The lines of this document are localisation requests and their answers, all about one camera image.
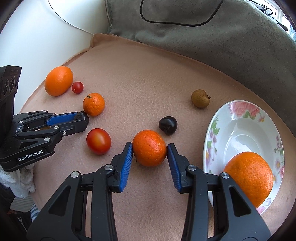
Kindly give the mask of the small mandarin with stem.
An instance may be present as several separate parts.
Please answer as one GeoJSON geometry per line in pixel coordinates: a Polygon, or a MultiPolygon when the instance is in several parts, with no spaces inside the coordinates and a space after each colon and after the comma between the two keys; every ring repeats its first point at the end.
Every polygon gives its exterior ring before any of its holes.
{"type": "Polygon", "coordinates": [[[88,94],[83,101],[83,109],[84,111],[92,116],[100,115],[105,107],[104,98],[98,93],[88,94]]]}

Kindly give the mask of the oval orange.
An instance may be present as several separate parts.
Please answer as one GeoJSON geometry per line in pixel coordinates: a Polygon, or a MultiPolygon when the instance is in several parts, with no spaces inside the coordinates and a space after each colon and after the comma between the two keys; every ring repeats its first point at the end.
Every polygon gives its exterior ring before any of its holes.
{"type": "Polygon", "coordinates": [[[60,96],[64,94],[72,85],[73,73],[69,67],[59,66],[52,69],[46,76],[44,87],[50,96],[60,96]]]}

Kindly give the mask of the large cherry tomato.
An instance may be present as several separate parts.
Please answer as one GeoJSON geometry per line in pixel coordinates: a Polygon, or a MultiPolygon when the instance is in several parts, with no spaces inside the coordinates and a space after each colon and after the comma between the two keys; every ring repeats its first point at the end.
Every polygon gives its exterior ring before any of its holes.
{"type": "Polygon", "coordinates": [[[111,137],[107,131],[94,128],[86,137],[88,148],[97,155],[106,154],[111,148],[111,137]]]}

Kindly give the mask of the large orange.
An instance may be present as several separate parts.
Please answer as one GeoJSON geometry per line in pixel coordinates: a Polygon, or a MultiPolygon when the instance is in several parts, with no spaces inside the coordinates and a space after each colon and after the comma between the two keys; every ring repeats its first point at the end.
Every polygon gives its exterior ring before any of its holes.
{"type": "Polygon", "coordinates": [[[257,153],[242,152],[234,156],[225,166],[228,173],[258,208],[273,188],[273,172],[269,164],[257,153]]]}

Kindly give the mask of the small red cherry tomato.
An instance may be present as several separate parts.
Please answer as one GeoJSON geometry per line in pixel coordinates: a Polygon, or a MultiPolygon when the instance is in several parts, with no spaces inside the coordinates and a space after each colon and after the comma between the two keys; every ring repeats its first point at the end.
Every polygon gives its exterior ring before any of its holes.
{"type": "Polygon", "coordinates": [[[71,89],[75,94],[80,94],[84,89],[84,85],[82,82],[76,81],[72,84],[71,89]]]}

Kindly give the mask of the white glove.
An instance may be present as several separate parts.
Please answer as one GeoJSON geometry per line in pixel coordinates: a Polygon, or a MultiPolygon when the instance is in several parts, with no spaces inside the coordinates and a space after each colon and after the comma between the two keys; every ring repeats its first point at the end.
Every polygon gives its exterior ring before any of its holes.
{"type": "Polygon", "coordinates": [[[16,197],[26,198],[29,193],[34,193],[36,190],[33,168],[34,164],[30,164],[9,173],[1,167],[1,184],[10,188],[16,197]]]}

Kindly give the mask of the pink blanket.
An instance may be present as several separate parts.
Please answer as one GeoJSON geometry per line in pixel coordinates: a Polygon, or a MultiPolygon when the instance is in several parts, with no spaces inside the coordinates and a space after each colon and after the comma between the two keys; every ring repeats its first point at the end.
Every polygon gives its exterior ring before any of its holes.
{"type": "MultiPolygon", "coordinates": [[[[262,215],[271,233],[276,232],[295,202],[295,137],[276,112],[239,82],[191,58],[114,35],[96,34],[91,46],[67,64],[75,80],[84,84],[81,94],[67,91],[52,97],[40,86],[23,112],[81,111],[86,95],[99,93],[105,108],[90,119],[88,129],[106,130],[111,148],[99,156],[88,148],[87,132],[64,137],[53,156],[35,164],[32,197],[36,206],[42,208],[71,172],[94,172],[110,163],[141,130],[158,132],[159,120],[168,115],[176,118],[178,128],[164,140],[174,143],[181,155],[201,167],[205,135],[214,113],[229,101],[247,100],[273,119],[283,142],[282,184],[262,215]],[[191,101],[197,89],[211,97],[206,108],[197,108],[191,101]]],[[[119,240],[181,239],[188,197],[175,189],[167,161],[154,168],[133,162],[126,188],[112,200],[119,240]]]]}

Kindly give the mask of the floral white plate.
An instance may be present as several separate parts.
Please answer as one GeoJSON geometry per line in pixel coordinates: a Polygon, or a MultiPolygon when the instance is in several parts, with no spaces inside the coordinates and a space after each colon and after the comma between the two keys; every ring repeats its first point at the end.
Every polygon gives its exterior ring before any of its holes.
{"type": "Polygon", "coordinates": [[[219,175],[228,161],[242,152],[254,152],[269,164],[274,177],[273,188],[257,208],[263,214],[279,192],[285,158],[280,134],[273,120],[257,105],[233,100],[214,114],[206,132],[203,171],[219,175]]]}

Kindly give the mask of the brown longan near plate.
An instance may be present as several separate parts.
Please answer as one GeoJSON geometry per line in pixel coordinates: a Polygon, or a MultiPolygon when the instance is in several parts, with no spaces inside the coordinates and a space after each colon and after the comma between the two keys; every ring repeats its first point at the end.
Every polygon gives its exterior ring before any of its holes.
{"type": "Polygon", "coordinates": [[[206,108],[210,103],[211,97],[205,90],[197,89],[191,95],[191,101],[197,108],[206,108]]]}

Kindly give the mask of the grey cushion blanket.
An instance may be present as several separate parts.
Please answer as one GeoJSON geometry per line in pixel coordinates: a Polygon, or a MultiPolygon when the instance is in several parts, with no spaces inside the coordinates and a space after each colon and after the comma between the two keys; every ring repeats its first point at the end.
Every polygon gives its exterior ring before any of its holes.
{"type": "Polygon", "coordinates": [[[229,75],[295,132],[295,41],[248,1],[107,1],[108,32],[229,75]]]}

